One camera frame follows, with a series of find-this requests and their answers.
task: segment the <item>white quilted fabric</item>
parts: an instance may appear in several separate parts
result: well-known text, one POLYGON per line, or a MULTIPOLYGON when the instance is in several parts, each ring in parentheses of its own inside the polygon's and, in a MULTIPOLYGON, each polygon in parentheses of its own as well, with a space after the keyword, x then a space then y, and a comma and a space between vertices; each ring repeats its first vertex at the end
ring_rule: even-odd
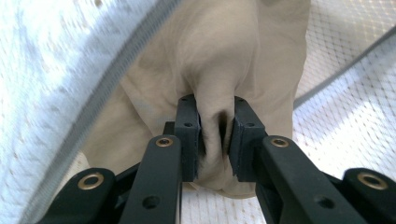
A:
POLYGON ((396 24, 392 0, 312 0, 310 10, 307 59, 297 97, 340 72, 396 24))
POLYGON ((40 218, 104 100, 176 2, 0 3, 0 223, 40 218))
POLYGON ((396 32, 294 111, 294 140, 341 178, 367 167, 396 180, 396 32))

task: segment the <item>screw hole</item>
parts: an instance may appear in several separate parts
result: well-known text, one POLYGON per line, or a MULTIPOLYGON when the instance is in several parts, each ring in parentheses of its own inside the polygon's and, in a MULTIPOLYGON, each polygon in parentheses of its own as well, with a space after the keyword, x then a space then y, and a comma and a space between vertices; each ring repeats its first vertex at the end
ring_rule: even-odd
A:
POLYGON ((387 189, 388 184, 383 179, 379 178, 376 175, 372 175, 369 173, 360 173, 358 174, 359 181, 367 187, 372 189, 387 189))
POLYGON ((172 141, 172 139, 170 139, 170 138, 164 137, 164 138, 158 139, 158 140, 155 142, 155 144, 156 144, 158 147, 169 147, 169 146, 172 146, 173 141, 172 141))
POLYGON ((274 138, 271 140, 271 144, 276 146, 276 147, 288 147, 289 143, 286 140, 283 140, 281 138, 274 138))
POLYGON ((321 195, 315 197, 315 203, 317 203, 322 208, 333 209, 335 207, 335 204, 332 200, 321 195))
POLYGON ((85 185, 94 185, 99 181, 99 178, 97 176, 90 176, 87 179, 84 180, 85 185))
POLYGON ((166 144, 169 144, 169 140, 168 139, 160 139, 160 141, 158 141, 158 143, 161 145, 166 145, 166 144))
POLYGON ((160 201, 161 201, 160 198, 157 197, 157 196, 148 196, 147 198, 145 198, 143 200, 142 205, 146 209, 153 209, 153 208, 156 208, 158 206, 160 201))

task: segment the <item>metal rivet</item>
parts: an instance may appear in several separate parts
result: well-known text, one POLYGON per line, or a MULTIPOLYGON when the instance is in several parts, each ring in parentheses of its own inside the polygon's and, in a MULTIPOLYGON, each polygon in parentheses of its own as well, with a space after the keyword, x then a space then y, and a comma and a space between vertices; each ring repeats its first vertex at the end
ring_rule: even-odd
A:
POLYGON ((388 184, 383 179, 379 178, 376 175, 372 175, 369 173, 360 173, 358 174, 358 179, 365 186, 370 187, 372 189, 387 189, 388 184))
POLYGON ((281 138, 272 139, 271 144, 276 147, 288 147, 289 146, 289 142, 284 139, 281 139, 281 138))
POLYGON ((158 139, 155 144, 159 147, 169 147, 172 146, 173 140, 167 137, 158 139))
POLYGON ((103 183, 104 180, 105 180, 105 178, 100 173, 89 174, 89 175, 86 175, 86 176, 82 177, 78 181, 78 187, 80 189, 96 189, 97 187, 99 187, 103 183), (92 184, 86 184, 85 182, 89 178, 95 178, 96 181, 94 183, 92 183, 92 184))

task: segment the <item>white mesh fabric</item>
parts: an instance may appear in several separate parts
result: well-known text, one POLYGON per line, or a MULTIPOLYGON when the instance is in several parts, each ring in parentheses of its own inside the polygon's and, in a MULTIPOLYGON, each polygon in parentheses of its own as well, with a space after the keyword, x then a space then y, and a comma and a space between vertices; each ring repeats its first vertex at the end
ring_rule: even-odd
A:
POLYGON ((294 111, 294 140, 322 171, 396 180, 396 35, 294 111))
POLYGON ((396 1, 311 0, 297 98, 349 65, 396 24, 396 1))
POLYGON ((0 223, 45 212, 101 105, 176 2, 0 2, 0 223))

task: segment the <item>beige cloth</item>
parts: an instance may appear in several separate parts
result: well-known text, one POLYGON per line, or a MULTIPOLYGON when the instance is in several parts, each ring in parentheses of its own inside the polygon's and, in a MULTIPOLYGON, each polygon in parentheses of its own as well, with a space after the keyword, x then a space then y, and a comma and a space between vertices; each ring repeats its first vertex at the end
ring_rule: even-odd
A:
POLYGON ((269 134, 291 137, 292 103, 305 60, 308 0, 185 0, 114 91, 83 152, 116 173, 139 162, 147 142, 194 93, 206 155, 195 185, 254 195, 232 176, 227 149, 233 97, 249 101, 269 134))

